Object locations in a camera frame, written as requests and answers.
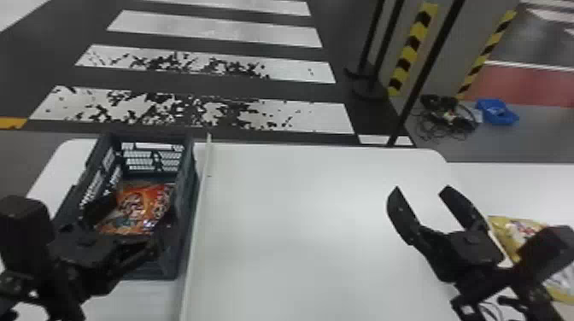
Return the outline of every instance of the yellow snack bag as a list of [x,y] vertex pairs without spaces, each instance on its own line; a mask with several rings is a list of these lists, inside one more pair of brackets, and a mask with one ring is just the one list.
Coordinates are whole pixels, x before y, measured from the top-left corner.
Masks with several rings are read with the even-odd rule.
[[[496,238],[514,263],[520,261],[517,250],[547,226],[531,219],[504,216],[489,216],[489,222]],[[574,305],[574,264],[551,276],[544,282],[544,286],[555,301]]]

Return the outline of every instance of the blue object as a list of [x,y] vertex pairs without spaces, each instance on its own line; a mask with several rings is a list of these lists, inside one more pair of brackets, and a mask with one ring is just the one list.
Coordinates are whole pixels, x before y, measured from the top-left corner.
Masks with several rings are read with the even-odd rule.
[[484,119],[493,125],[513,125],[520,119],[500,99],[479,99],[477,109],[482,110]]

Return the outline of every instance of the black pole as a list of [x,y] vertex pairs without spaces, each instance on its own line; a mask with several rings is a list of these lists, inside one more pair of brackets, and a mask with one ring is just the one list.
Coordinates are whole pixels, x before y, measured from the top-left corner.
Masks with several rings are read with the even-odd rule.
[[396,23],[399,20],[404,4],[405,0],[396,0],[395,2],[393,12],[390,15],[389,24],[387,25],[387,30],[384,32],[381,50],[378,52],[377,60],[375,61],[373,75],[371,75],[371,78],[369,79],[369,91],[372,91],[375,88],[375,84],[378,81],[378,74],[381,72],[381,67],[383,67],[384,57],[387,56],[387,51],[389,51],[390,40],[393,38],[393,33],[395,33]]
[[375,7],[375,12],[372,16],[371,26],[369,27],[369,33],[366,35],[365,46],[363,47],[363,52],[360,54],[359,59],[359,71],[362,72],[366,66],[366,60],[369,57],[369,52],[371,51],[372,40],[375,38],[375,32],[377,31],[378,21],[381,20],[381,14],[383,13],[384,0],[379,0],[377,7]]
[[420,92],[425,87],[426,80],[429,78],[429,74],[431,74],[432,68],[435,66],[436,59],[441,54],[442,47],[444,43],[446,43],[448,35],[453,29],[454,23],[456,19],[459,17],[459,13],[462,10],[462,6],[465,5],[465,0],[454,0],[452,7],[448,11],[447,18],[445,19],[444,23],[442,24],[441,31],[438,33],[436,37],[435,44],[432,46],[430,50],[429,57],[426,59],[425,65],[423,66],[423,70],[420,72],[417,81],[414,84],[413,90],[411,94],[408,96],[407,102],[402,109],[401,117],[399,118],[398,124],[396,124],[393,133],[391,134],[389,141],[387,142],[387,147],[394,147],[396,140],[401,133],[401,129],[407,122],[408,116],[413,111],[414,104],[417,102],[417,98],[419,98]]
[[371,26],[369,27],[369,32],[366,35],[365,45],[363,46],[363,50],[360,54],[359,63],[357,64],[355,61],[351,62],[348,67],[345,67],[345,72],[351,78],[367,78],[369,77],[368,73],[365,73],[366,67],[366,60],[369,57],[369,52],[371,51],[372,47],[372,40],[375,38],[375,32],[378,28],[378,21],[381,20],[381,14],[383,13],[384,7],[384,0],[379,0],[377,2],[377,6],[375,7],[375,11],[372,15]]
[[377,60],[375,61],[375,66],[373,67],[372,74],[368,79],[356,80],[353,83],[353,93],[360,99],[367,101],[385,101],[389,99],[389,91],[386,86],[378,86],[378,75],[383,67],[383,62],[385,56],[387,56],[387,51],[389,51],[390,41],[395,33],[396,23],[401,16],[402,7],[405,4],[405,0],[395,0],[395,5],[393,6],[393,12],[390,14],[389,23],[387,25],[387,30],[384,32],[383,42],[378,50]]

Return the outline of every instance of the white painted stripe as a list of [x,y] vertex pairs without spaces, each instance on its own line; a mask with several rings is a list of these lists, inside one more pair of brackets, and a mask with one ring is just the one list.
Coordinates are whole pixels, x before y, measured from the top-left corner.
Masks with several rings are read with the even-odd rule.
[[574,2],[563,0],[522,0],[521,3],[537,4],[541,6],[559,7],[559,8],[574,8]]
[[240,9],[266,12],[268,14],[309,16],[309,7],[304,1],[286,0],[146,0],[156,3],[176,3],[202,7]]
[[544,20],[574,23],[574,14],[539,9],[528,9],[528,11]]
[[[386,145],[389,138],[385,135],[359,135],[359,141],[364,145]],[[409,136],[399,136],[396,146],[413,146],[413,141]]]
[[0,32],[29,15],[48,0],[0,0]]
[[321,48],[319,34],[311,27],[160,15],[131,10],[122,11],[108,30]]
[[534,63],[522,63],[522,62],[511,62],[511,61],[486,61],[485,64],[490,66],[541,69],[541,70],[551,70],[555,72],[574,73],[574,67],[536,65]]
[[76,66],[175,73],[237,75],[251,78],[335,84],[329,63],[222,55],[177,50],[156,50],[92,45]]
[[31,120],[353,134],[345,106],[57,86]]

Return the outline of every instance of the red floor mat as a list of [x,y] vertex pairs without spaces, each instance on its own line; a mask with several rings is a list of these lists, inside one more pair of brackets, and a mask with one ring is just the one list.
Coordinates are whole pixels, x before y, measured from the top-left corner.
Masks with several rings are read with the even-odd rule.
[[465,100],[499,98],[506,103],[574,108],[574,73],[484,66]]

